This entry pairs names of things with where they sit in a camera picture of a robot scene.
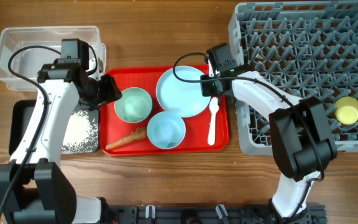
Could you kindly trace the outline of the white plastic spoon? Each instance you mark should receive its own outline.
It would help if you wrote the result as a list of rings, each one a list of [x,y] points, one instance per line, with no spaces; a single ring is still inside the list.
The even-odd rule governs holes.
[[[209,124],[208,144],[214,145],[216,139],[216,114],[219,111],[219,100],[217,97],[212,97],[209,103],[209,111],[211,112],[211,121]]]

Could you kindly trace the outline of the large light blue plate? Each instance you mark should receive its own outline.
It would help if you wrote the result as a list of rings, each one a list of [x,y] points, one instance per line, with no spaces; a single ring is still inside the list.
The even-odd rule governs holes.
[[[165,111],[176,113],[182,118],[200,114],[209,105],[210,96],[203,96],[200,83],[183,82],[168,69],[159,78],[156,86],[156,97]]]

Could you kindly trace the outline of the pale green bowl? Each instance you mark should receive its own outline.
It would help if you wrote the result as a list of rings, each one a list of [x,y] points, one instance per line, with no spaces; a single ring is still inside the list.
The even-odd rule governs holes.
[[[139,87],[130,87],[122,91],[122,97],[114,102],[117,116],[127,123],[139,123],[152,112],[152,97]]]

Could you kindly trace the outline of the light blue bowl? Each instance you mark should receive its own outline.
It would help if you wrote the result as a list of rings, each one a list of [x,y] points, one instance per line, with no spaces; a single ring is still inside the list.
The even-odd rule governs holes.
[[[181,144],[186,135],[184,120],[177,114],[162,111],[155,114],[147,125],[149,141],[159,149],[173,149]]]

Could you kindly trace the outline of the yellow plastic cup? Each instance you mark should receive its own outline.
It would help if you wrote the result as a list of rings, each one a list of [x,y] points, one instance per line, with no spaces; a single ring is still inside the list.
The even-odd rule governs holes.
[[[346,125],[354,124],[358,120],[358,100],[345,96],[335,102],[335,116],[337,120]]]

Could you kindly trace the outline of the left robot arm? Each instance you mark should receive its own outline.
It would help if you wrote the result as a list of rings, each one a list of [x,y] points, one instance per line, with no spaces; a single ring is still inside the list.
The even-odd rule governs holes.
[[[8,223],[116,223],[105,198],[80,197],[60,168],[63,139],[76,105],[98,110],[121,98],[114,78],[93,78],[94,49],[62,40],[59,57],[34,81],[37,101],[25,134],[7,164],[0,164],[0,221]]]

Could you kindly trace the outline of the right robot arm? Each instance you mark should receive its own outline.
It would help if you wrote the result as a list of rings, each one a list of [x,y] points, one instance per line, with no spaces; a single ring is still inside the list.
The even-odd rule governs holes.
[[[306,210],[315,182],[337,156],[337,147],[322,102],[300,98],[268,82],[250,65],[238,65],[227,43],[206,51],[209,73],[200,78],[206,96],[230,96],[253,107],[269,122],[273,158],[281,172],[270,200],[275,218],[293,222]]]

